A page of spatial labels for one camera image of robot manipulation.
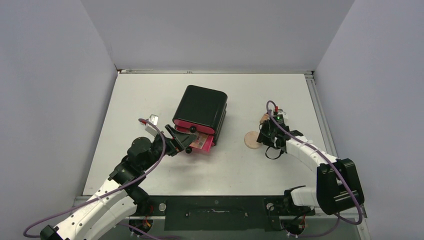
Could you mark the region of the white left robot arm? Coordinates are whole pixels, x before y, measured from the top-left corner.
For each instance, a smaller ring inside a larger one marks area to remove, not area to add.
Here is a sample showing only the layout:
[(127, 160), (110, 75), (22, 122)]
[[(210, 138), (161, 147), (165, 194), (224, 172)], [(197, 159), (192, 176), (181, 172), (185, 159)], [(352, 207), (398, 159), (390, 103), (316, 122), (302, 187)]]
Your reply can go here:
[(139, 185), (165, 156), (185, 151), (197, 136), (170, 125), (167, 138), (158, 130), (153, 141), (138, 137), (101, 187), (81, 207), (55, 226), (40, 232), (42, 240), (97, 240), (126, 217), (150, 210), (150, 196)]

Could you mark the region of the pink drawer with black knob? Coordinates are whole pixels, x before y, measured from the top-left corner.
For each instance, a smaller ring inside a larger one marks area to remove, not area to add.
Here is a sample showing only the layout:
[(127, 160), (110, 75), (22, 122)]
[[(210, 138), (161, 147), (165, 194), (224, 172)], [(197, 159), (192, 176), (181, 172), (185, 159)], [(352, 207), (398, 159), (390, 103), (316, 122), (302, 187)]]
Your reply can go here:
[(189, 121), (175, 119), (173, 122), (176, 126), (180, 128), (190, 129), (191, 127), (195, 127), (196, 131), (204, 133), (204, 134), (208, 134), (208, 135), (213, 135), (216, 132), (212, 127), (189, 122)]

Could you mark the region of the eyeshadow palette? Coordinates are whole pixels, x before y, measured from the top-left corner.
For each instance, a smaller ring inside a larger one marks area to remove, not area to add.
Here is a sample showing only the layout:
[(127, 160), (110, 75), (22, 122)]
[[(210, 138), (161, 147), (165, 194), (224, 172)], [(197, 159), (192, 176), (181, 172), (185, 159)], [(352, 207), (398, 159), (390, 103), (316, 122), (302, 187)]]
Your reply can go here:
[(209, 135), (204, 133), (199, 133), (199, 132), (197, 132), (195, 135), (196, 135), (196, 139), (190, 144), (190, 146), (192, 148), (202, 149)]

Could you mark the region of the round beige powder puff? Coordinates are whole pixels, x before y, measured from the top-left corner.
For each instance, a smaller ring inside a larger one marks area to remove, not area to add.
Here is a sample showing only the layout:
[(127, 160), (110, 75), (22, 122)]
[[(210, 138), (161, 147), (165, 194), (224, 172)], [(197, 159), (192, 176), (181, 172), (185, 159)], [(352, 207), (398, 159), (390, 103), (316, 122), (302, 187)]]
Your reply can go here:
[(253, 149), (253, 150), (258, 149), (262, 146), (260, 142), (257, 142), (258, 137), (259, 137), (259, 132), (249, 131), (244, 136), (244, 144), (249, 149)]

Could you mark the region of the tan concealer stick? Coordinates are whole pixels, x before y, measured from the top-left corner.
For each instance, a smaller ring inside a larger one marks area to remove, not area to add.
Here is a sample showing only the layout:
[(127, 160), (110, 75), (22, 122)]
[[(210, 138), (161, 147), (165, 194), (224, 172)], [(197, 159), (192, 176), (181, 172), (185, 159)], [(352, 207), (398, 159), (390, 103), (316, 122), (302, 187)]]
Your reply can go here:
[(268, 121), (268, 120), (269, 120), (269, 118), (270, 118), (270, 116), (269, 116), (267, 113), (265, 113), (265, 114), (261, 117), (261, 119), (259, 120), (259, 123), (260, 123), (260, 124), (263, 124), (265, 121)]

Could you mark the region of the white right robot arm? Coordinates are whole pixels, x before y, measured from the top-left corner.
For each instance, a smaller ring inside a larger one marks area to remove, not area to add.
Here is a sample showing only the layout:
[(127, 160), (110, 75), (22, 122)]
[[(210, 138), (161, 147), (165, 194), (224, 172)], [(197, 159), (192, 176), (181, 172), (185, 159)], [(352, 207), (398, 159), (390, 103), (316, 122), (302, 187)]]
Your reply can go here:
[(284, 191), (282, 207), (287, 213), (295, 214), (302, 207), (310, 207), (333, 215), (360, 208), (365, 202), (354, 162), (328, 154), (300, 131), (290, 130), (282, 114), (265, 114), (262, 117), (256, 141), (269, 149), (278, 150), (280, 155), (291, 155), (316, 176), (314, 187), (301, 185)]

